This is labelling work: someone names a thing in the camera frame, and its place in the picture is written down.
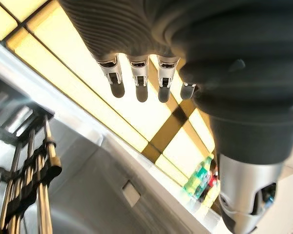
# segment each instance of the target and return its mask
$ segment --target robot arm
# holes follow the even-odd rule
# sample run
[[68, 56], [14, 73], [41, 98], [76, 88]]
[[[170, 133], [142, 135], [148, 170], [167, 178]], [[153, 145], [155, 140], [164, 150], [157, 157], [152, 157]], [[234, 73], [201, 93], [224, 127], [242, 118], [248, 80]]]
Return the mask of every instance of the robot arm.
[[60, 3], [117, 98], [125, 92], [118, 53], [129, 59], [141, 102], [149, 54], [158, 55], [161, 102], [179, 57], [186, 60], [181, 97], [193, 96], [210, 116], [223, 220], [233, 233], [250, 233], [293, 146], [293, 0]]

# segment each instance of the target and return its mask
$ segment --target plastic bottle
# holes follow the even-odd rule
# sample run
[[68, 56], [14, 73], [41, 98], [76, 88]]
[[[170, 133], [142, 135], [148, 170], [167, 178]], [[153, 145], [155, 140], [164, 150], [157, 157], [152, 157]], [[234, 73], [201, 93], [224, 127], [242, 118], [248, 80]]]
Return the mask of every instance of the plastic bottle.
[[197, 187], [202, 183], [202, 180], [206, 176], [210, 168], [210, 162], [214, 155], [208, 156], [204, 161], [202, 161], [196, 170], [192, 173], [191, 177], [189, 178], [188, 182], [184, 185], [184, 190], [189, 195], [194, 195]]

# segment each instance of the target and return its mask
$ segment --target metal wire rack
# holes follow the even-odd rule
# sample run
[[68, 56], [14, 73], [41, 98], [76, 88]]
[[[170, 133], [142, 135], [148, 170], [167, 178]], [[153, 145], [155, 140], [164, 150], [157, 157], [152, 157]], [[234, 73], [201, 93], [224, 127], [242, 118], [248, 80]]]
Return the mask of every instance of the metal wire rack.
[[[53, 113], [0, 80], [0, 142], [15, 147], [10, 170], [0, 167], [0, 183], [6, 183], [0, 214], [0, 233], [20, 233], [24, 212], [37, 202], [39, 233], [52, 233], [48, 186], [61, 171], [49, 120]], [[44, 140], [34, 149], [35, 134], [44, 129]], [[27, 159], [18, 169], [21, 149]]]

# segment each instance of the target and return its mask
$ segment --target light fixture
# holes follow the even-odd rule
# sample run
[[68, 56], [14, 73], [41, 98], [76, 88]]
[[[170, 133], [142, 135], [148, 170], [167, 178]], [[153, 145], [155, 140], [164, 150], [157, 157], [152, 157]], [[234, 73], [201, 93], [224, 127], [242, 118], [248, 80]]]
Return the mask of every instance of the light fixture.
[[119, 114], [83, 84], [59, 60], [47, 51], [25, 29], [8, 42], [10, 49], [41, 73], [49, 82], [105, 124], [117, 135], [141, 152], [147, 145], [144, 139]]

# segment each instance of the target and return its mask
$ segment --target ribbed rubber sleeve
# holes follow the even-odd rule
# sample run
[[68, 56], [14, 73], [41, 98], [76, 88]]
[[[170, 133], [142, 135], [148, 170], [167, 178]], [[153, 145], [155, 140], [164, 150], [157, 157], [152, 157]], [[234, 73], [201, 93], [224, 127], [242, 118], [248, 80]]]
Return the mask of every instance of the ribbed rubber sleeve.
[[145, 16], [128, 0], [60, 0], [60, 4], [96, 58], [114, 53], [173, 57], [169, 47], [153, 39]]

